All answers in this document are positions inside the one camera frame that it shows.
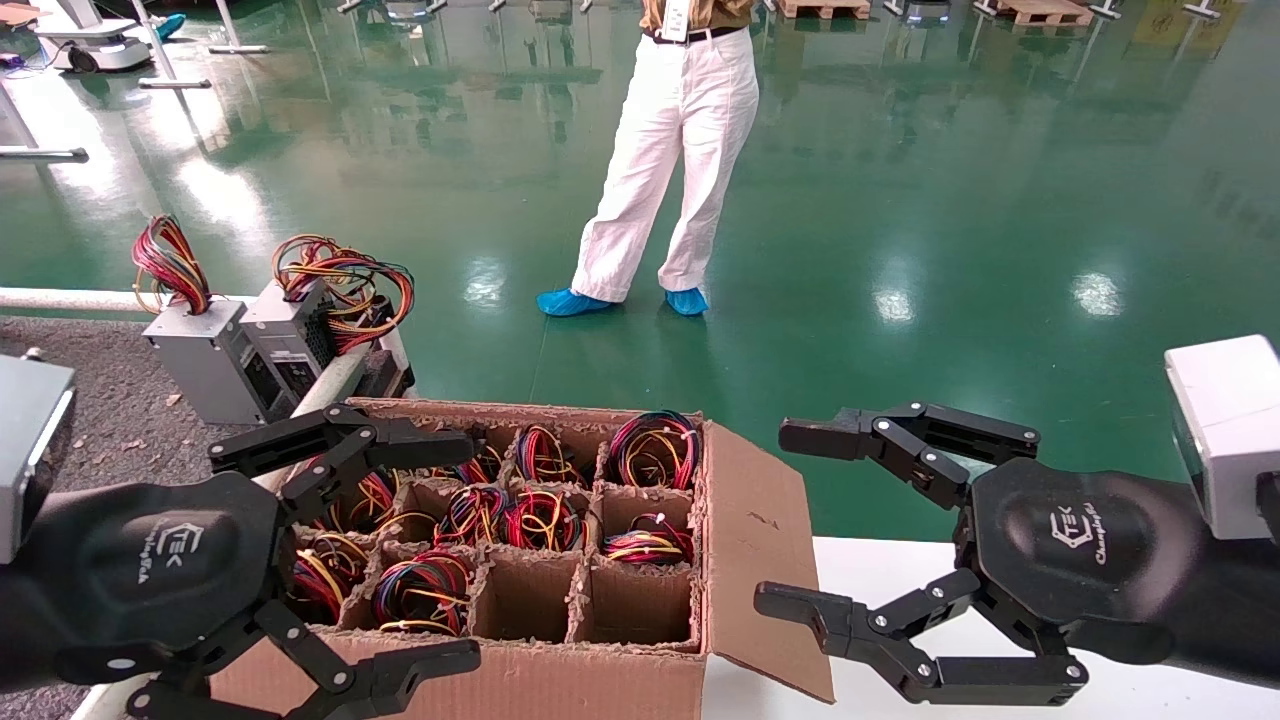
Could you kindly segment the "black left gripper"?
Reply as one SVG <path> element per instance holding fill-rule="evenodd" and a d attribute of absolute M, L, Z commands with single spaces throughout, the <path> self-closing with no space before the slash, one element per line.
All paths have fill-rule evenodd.
<path fill-rule="evenodd" d="M 334 404 L 209 447 L 214 471 L 250 479 L 308 464 L 274 493 L 223 473 L 187 486 L 52 495 L 54 671 L 82 685 L 159 673 L 127 701 L 133 719 L 274 719 L 212 698 L 209 680 L 266 638 L 315 684 L 287 719 L 402 714 L 424 682 L 477 670 L 479 643 L 449 641 L 347 664 L 271 600 L 283 584 L 285 525 L 315 521 L 379 468 L 451 468 L 476 452 L 462 430 L 425 430 Z"/>

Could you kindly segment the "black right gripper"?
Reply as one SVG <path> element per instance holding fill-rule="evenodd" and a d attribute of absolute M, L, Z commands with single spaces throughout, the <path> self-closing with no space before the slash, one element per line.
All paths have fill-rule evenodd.
<path fill-rule="evenodd" d="M 1062 706 L 1089 679 L 1069 648 L 1170 664 L 1187 626 L 1184 584 L 1206 542 L 1190 489 L 1124 471 L 1055 470 L 1028 460 L 1039 442 L 1029 427 L 922 402 L 783 419 L 785 452 L 870 460 L 943 510 L 961 507 L 970 486 L 952 456 L 997 468 L 969 492 L 960 555 L 969 569 L 878 609 L 762 582 L 754 609 L 806 626 L 822 653 L 867 665 L 914 705 Z M 931 657 L 914 644 L 969 609 L 1028 653 Z"/>

